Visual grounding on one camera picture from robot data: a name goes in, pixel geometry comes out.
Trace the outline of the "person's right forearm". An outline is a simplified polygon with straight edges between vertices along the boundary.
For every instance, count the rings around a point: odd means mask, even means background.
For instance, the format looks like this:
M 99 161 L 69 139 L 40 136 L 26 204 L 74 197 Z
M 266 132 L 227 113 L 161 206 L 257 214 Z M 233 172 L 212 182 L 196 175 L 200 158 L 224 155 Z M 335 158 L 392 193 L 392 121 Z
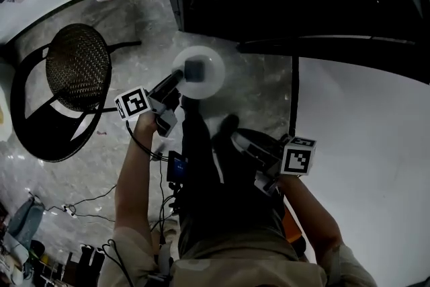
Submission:
M 300 178 L 281 175 L 277 184 L 290 203 L 314 249 L 316 261 L 322 263 L 328 253 L 343 243 L 337 222 Z

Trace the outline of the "white round plate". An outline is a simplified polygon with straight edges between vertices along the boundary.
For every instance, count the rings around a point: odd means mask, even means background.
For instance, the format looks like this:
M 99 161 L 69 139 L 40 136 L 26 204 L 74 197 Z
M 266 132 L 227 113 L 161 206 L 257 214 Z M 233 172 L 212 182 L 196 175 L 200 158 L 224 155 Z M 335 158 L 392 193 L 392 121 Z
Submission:
M 187 78 L 185 67 L 197 63 L 198 78 Z M 172 71 L 180 70 L 184 77 L 177 86 L 179 92 L 192 99 L 206 99 L 216 94 L 222 87 L 226 67 L 221 56 L 207 46 L 190 46 L 181 51 L 174 59 Z

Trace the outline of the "black wicker chair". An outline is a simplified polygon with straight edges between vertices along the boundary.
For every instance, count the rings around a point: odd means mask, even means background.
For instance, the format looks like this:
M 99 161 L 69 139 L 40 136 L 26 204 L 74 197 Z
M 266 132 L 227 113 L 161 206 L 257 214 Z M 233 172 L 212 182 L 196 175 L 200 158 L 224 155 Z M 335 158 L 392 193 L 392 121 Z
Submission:
M 91 138 L 101 115 L 113 112 L 105 107 L 112 52 L 141 44 L 138 40 L 108 45 L 95 28 L 70 24 L 51 43 L 27 55 L 15 72 L 10 99 L 13 129 L 24 148 L 51 163 L 78 152 Z M 42 61 L 52 97 L 27 116 L 26 82 Z

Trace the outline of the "person's black trousers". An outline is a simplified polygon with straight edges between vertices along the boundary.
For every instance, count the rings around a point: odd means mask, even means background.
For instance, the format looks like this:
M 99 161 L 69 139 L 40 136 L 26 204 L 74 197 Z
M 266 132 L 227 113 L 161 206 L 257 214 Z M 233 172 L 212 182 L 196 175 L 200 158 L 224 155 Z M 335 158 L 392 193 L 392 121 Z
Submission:
M 201 118 L 184 119 L 182 153 L 188 160 L 180 195 L 181 258 L 207 257 L 225 249 L 288 252 L 282 203 L 254 186 L 256 168 L 231 137 L 211 136 Z

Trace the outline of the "black cabinet fridge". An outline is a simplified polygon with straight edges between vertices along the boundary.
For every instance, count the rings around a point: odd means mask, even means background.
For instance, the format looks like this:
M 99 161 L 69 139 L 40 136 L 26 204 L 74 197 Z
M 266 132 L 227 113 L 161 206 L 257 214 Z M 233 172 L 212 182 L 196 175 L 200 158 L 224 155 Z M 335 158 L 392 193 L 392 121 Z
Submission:
M 430 85 L 430 0 L 170 0 L 182 32 Z

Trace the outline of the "person's beige shirt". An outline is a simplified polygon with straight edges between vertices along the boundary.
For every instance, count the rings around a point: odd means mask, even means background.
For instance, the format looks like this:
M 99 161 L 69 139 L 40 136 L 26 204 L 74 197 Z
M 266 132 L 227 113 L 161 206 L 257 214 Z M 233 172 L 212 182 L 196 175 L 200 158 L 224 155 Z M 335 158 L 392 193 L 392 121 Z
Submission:
M 281 237 L 256 231 L 200 242 L 162 269 L 135 230 L 120 227 L 113 240 L 97 287 L 377 287 L 344 244 L 308 263 Z

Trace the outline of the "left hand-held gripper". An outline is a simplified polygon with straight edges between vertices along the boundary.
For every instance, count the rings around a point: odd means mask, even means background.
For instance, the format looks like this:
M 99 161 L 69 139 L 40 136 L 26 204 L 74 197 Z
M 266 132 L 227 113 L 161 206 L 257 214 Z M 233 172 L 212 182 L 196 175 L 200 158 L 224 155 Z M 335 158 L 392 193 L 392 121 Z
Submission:
M 168 137 L 177 123 L 175 109 L 179 105 L 179 93 L 176 87 L 182 79 L 183 71 L 175 70 L 149 93 L 140 86 L 120 94 L 114 101 L 121 120 L 136 121 L 139 115 L 152 112 L 159 136 Z

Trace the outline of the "person's right black shoe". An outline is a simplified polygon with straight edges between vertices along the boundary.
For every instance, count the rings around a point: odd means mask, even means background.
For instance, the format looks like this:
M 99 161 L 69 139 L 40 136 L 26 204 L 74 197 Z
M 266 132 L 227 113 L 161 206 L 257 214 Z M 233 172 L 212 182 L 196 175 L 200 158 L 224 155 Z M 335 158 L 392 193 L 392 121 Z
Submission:
M 236 114 L 229 114 L 221 121 L 218 134 L 230 138 L 238 127 L 239 117 Z

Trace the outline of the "orange bag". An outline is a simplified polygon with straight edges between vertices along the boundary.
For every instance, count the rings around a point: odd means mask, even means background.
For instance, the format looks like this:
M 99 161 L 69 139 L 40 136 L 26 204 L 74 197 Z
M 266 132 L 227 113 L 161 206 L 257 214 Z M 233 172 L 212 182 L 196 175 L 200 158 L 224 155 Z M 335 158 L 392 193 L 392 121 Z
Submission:
M 301 245 L 305 247 L 306 240 L 302 234 L 302 231 L 285 204 L 284 212 L 285 214 L 282 220 L 282 224 L 284 227 L 287 241 L 292 245 Z

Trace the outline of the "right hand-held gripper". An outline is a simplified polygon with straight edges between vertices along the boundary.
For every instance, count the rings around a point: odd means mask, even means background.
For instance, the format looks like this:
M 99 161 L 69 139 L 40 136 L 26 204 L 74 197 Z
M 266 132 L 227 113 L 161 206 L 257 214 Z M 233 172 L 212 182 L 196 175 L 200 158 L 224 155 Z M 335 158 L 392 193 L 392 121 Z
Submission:
M 316 141 L 299 136 L 285 142 L 270 135 L 241 128 L 232 135 L 236 148 L 257 165 L 254 186 L 272 196 L 281 175 L 308 175 L 316 152 Z

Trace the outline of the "grey food piece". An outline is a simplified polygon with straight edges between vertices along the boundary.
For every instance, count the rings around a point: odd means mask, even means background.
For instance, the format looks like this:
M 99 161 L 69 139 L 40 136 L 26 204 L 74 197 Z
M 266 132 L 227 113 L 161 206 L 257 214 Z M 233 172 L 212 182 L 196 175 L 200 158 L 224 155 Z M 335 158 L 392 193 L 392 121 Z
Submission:
M 205 63 L 202 60 L 186 60 L 184 62 L 183 74 L 188 83 L 202 83 L 205 81 Z

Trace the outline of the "person's left forearm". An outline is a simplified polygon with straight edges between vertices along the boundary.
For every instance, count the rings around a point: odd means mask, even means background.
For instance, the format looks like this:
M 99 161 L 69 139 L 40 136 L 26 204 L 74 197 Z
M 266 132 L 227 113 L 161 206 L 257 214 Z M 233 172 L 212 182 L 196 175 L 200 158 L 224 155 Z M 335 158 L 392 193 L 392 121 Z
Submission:
M 128 227 L 151 239 L 148 221 L 148 191 L 150 181 L 150 155 L 138 145 L 152 148 L 157 130 L 155 117 L 148 112 L 141 114 L 134 127 L 134 137 L 119 174 L 115 191 L 115 227 Z

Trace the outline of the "small black monitor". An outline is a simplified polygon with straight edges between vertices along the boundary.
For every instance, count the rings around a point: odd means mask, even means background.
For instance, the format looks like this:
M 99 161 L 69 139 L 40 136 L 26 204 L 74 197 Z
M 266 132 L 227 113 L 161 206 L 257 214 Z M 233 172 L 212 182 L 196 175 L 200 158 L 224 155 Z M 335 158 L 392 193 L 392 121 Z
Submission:
M 176 151 L 169 151 L 167 181 L 184 183 L 187 179 L 187 159 Z

